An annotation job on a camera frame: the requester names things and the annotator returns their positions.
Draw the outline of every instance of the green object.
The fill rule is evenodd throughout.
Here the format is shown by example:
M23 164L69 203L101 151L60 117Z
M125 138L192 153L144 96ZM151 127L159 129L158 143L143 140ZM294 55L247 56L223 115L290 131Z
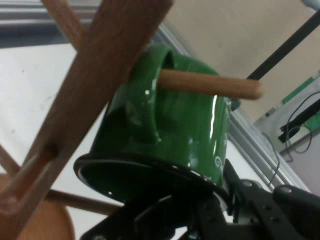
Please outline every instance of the green object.
M150 46L132 71L129 83L116 92L90 153L82 161L85 158L89 163L91 156L115 153L139 154L150 161L156 158L173 167L186 167L221 185L230 99L158 89L162 68L217 75L204 63L165 45ZM75 168L88 185L120 201L131 200L151 177L155 178L148 167L89 164L87 168Z

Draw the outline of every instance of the wooden rack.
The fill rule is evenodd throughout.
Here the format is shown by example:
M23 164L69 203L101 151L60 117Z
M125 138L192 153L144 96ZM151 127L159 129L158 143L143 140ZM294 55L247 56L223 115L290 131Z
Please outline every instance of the wooden rack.
M12 177L0 193L0 236L4 240L18 237L44 198L105 215L120 207L50 188L106 103L129 79L173 5L173 0L103 0L86 31L65 0L42 2L77 55L22 167L0 147L0 164ZM175 91L232 98L254 100L263 94L261 83L255 80L173 70L162 70L158 84Z

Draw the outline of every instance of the black plastic part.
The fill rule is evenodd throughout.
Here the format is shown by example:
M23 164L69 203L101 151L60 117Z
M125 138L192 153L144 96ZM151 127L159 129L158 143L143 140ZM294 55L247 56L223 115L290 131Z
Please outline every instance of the black plastic part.
M297 132L299 132L301 125L304 124L309 118L317 114L320 111L320 99L315 101L309 107L307 107L303 112L299 113L292 121L288 124L283 125L280 129L283 131L283 134L279 136L279 140L281 142L285 142L287 140L287 130L289 131L288 138L292 138Z
M320 239L320 197L290 185L277 187L273 199L305 238Z
M156 186L85 233L81 240L169 240L187 227L180 240L316 240L320 239L320 198L283 185L270 193L238 177L226 160L229 213L245 224L228 224L212 184L182 188Z
M273 200L271 193L259 188L253 181L246 180L246 184L244 184L236 175L236 171L229 161L225 163L224 174L228 185L234 189L237 200L235 209L251 209L273 240L301 239L284 212Z

